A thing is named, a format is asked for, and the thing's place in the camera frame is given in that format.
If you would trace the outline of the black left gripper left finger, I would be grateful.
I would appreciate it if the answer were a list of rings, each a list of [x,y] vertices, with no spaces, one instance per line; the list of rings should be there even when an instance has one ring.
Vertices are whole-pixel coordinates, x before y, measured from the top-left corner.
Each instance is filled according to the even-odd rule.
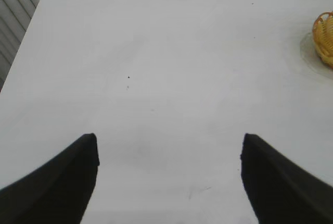
[[[1,189],[1,223],[80,223],[96,185],[97,137],[84,134]]]

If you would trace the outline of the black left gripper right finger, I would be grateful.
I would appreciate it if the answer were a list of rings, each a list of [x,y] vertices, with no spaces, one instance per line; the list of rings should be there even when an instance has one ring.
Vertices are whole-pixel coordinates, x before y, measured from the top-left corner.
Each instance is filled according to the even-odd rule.
[[[259,223],[332,223],[332,186],[256,134],[245,134],[241,179]]]

